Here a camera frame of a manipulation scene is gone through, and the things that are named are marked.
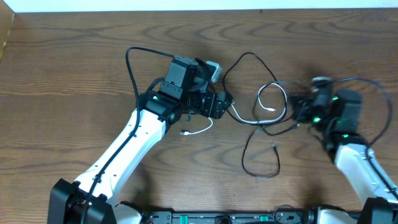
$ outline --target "white wall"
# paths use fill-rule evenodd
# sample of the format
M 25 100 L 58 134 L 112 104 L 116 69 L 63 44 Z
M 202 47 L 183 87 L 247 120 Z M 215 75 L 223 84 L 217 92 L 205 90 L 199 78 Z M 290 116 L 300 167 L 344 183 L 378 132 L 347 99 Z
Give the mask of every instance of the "white wall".
M 14 12 L 398 7 L 398 0 L 4 0 Z

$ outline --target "green light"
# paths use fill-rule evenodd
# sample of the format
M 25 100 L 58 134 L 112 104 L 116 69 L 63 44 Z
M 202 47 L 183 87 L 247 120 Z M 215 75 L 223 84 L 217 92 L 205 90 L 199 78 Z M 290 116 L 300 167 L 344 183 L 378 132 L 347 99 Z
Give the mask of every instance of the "green light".
M 321 121 L 321 119 L 319 117 L 314 117 L 313 118 L 313 122 L 314 123 L 318 123 L 319 121 Z

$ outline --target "wooden table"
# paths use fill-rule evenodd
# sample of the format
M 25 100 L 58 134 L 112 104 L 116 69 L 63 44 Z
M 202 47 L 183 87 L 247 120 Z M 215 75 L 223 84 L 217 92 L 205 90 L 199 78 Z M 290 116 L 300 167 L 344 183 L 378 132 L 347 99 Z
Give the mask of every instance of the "wooden table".
M 397 30 L 397 9 L 18 14 L 0 64 L 0 222 L 46 221 L 57 180 L 73 181 L 120 133 L 134 109 L 124 61 L 130 45 L 213 60 L 224 68 L 252 51 L 280 80 L 372 78 L 397 101 Z M 140 92 L 164 77 L 170 63 L 146 52 L 132 52 L 131 61 Z M 254 94 L 271 80 L 254 57 L 231 73 L 227 85 L 243 116 L 252 118 Z M 360 132 L 373 138 L 385 122 L 383 98 L 363 83 L 344 87 L 366 98 Z M 264 101 L 280 104 L 280 93 L 270 89 Z M 207 122 L 196 116 L 172 126 L 120 199 L 177 211 L 264 211 L 283 203 L 361 209 L 348 181 L 305 128 L 253 139 L 247 157 L 268 169 L 275 168 L 275 159 L 266 149 L 272 142 L 279 146 L 281 173 L 262 180 L 245 174 L 240 163 L 254 128 L 225 115 L 209 131 L 179 135 Z M 394 120 L 374 150 L 398 182 L 396 134 Z

